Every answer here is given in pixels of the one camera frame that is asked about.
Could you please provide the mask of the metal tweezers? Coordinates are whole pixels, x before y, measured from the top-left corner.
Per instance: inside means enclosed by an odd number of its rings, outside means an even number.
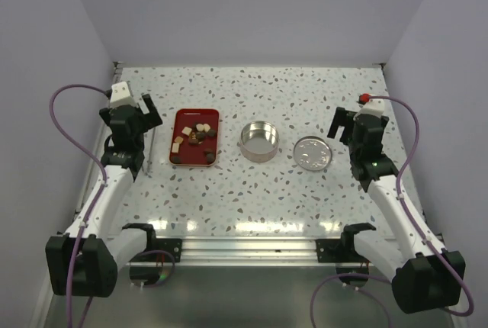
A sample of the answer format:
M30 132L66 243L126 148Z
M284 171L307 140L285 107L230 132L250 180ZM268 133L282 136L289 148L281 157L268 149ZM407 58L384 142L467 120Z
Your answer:
M148 135L148 138L150 139L149 146L148 146L148 154L146 157L146 175L150 173L151 166L152 166L152 154L153 154L153 144L156 136L156 128L154 127L150 131L150 135Z

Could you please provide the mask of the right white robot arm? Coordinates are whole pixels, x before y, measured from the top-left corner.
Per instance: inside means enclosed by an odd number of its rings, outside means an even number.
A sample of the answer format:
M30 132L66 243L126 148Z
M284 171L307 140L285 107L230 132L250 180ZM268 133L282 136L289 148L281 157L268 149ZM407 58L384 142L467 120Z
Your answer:
M362 257L375 265L406 314L454 306L466 263L433 234L404 190L397 167L383 151L388 121L379 110L338 107L327 136L344 129L340 141L348 147L352 175L380 209L398 247L383 240L371 223L357 223L344 227L336 251L348 261Z

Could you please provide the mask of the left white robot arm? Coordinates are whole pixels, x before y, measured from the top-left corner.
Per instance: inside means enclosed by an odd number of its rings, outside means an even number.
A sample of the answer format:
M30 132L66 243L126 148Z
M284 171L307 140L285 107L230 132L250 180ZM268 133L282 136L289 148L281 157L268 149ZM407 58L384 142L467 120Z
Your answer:
M72 225L47 241L45 251L53 293L59 296L108 297L118 272L134 257L147 262L159 251L154 227L128 223L110 240L117 209L135 182L145 159L144 135L162 124L148 94L148 108L124 104L100 110L110 128L104 153L95 162L100 169L88 203Z

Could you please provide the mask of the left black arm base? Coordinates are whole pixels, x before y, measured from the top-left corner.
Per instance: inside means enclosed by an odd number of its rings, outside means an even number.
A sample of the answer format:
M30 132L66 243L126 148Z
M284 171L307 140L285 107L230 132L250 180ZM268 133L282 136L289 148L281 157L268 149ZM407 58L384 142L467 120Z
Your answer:
M149 251L163 250L172 255L175 263L179 263L182 252L182 239L173 237L157 237L154 226L150 223L127 223L122 231L138 230L144 233L144 247L133 254L131 262L165 262L171 261L170 257L161 254L149 254Z

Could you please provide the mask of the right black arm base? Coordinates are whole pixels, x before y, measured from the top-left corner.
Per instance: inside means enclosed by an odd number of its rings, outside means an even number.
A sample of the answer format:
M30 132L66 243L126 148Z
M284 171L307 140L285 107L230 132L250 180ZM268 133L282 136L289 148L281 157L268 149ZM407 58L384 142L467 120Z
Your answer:
M370 223L346 225L338 239L316 239L316 259L318 263L334 264L338 267L364 266L369 261L355 250L354 237L366 231L376 231Z

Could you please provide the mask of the dark rounded triangle chocolate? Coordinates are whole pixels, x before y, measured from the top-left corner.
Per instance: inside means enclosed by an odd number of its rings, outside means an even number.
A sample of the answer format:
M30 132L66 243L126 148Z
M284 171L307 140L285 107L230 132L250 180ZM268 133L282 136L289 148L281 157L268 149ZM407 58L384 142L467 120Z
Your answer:
M207 162L208 163L213 163L215 161L215 156L213 154L208 154L207 155Z

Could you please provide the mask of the round metal tin lid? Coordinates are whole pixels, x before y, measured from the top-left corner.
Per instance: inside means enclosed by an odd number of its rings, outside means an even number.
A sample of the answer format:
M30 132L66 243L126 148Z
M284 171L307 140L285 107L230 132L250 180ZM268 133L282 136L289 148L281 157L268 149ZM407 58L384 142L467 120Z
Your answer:
M332 149L320 137L302 137L294 145L293 159L299 167L318 172L326 169L331 163Z

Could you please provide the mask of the red rectangular tray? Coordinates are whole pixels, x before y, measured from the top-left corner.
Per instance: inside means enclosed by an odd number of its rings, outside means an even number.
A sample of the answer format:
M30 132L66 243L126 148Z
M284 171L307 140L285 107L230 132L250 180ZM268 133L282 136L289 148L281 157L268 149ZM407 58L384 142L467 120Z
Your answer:
M212 108L182 108L175 115L169 162L208 167L217 159L220 113Z

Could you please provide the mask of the round metal tin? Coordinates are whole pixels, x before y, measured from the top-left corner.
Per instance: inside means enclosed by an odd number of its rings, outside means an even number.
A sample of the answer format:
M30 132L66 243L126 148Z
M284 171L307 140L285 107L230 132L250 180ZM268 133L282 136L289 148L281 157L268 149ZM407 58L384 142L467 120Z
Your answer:
M240 151L251 162L268 162L278 152L279 141L278 130L273 124L267 121L252 121L241 130Z

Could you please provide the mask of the aluminium mounting rail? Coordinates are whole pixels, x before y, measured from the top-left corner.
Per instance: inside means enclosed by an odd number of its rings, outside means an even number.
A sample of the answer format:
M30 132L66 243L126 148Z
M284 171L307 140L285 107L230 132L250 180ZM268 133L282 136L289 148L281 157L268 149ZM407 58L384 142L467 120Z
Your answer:
M160 249L181 266L194 267L355 267L365 258L338 252L339 239L302 236L188 236L159 238Z

